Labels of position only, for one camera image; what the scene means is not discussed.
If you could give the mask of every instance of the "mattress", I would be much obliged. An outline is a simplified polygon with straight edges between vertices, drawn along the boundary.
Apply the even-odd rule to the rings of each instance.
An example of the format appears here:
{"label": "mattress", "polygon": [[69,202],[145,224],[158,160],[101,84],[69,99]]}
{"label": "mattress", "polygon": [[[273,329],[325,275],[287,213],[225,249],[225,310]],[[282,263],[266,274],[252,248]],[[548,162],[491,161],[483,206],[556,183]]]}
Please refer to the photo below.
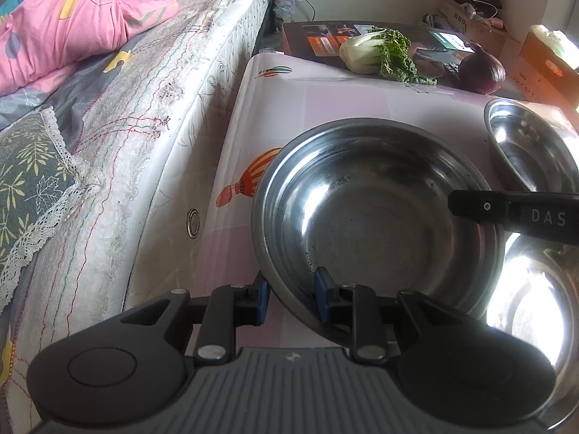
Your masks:
{"label": "mattress", "polygon": [[24,303],[11,320],[12,369],[0,393],[0,418],[14,433],[39,422],[25,382],[34,356],[160,288],[163,267],[141,272],[143,257],[152,245],[166,249],[180,237],[165,225],[153,233],[152,225],[190,204],[198,205],[199,216],[207,209],[268,0],[178,2],[179,13],[147,31],[83,114],[73,154],[92,164],[101,188],[38,253],[30,279],[21,281],[26,288],[18,286]]}

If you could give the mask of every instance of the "black cable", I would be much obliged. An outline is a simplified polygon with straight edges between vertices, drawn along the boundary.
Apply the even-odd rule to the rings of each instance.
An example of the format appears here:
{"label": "black cable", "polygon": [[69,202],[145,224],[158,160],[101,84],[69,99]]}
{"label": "black cable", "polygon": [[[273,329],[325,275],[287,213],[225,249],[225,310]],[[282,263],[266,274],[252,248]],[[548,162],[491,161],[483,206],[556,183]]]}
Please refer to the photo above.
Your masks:
{"label": "black cable", "polygon": [[311,19],[311,21],[313,21],[316,18],[316,9],[314,8],[314,6],[312,6],[312,4],[308,0],[306,0],[306,2],[310,6],[310,8],[314,10],[314,15],[312,16],[312,19]]}

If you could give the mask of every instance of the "green leafy vegetable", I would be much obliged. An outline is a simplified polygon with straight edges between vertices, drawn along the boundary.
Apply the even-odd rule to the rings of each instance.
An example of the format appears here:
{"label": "green leafy vegetable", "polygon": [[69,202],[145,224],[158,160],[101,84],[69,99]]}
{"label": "green leafy vegetable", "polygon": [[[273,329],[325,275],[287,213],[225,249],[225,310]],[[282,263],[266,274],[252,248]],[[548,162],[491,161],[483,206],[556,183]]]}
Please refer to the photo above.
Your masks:
{"label": "green leafy vegetable", "polygon": [[372,27],[370,33],[352,37],[340,47],[340,58],[354,73],[380,73],[401,82],[436,85],[435,78],[418,74],[408,56],[410,40],[395,29]]}

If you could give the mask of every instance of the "ribbed gray surface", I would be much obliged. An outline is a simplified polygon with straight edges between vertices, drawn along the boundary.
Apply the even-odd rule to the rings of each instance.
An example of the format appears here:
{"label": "ribbed gray surface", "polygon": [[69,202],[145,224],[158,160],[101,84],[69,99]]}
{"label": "ribbed gray surface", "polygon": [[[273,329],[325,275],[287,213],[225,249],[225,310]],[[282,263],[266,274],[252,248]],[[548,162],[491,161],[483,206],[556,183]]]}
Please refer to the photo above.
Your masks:
{"label": "ribbed gray surface", "polygon": [[186,393],[146,422],[109,430],[48,423],[40,434],[545,434],[534,422],[469,429],[409,403],[385,370],[342,349],[243,349],[233,363],[198,371]]}

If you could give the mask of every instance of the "green leaf print pillow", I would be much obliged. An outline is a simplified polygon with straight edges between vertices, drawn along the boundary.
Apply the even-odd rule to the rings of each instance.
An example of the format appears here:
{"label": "green leaf print pillow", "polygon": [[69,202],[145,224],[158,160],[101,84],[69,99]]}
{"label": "green leaf print pillow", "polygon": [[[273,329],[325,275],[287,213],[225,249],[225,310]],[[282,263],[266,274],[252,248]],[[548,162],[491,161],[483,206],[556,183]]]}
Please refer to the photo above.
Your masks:
{"label": "green leaf print pillow", "polygon": [[52,108],[0,132],[0,313],[20,269],[98,183],[86,162],[66,151]]}

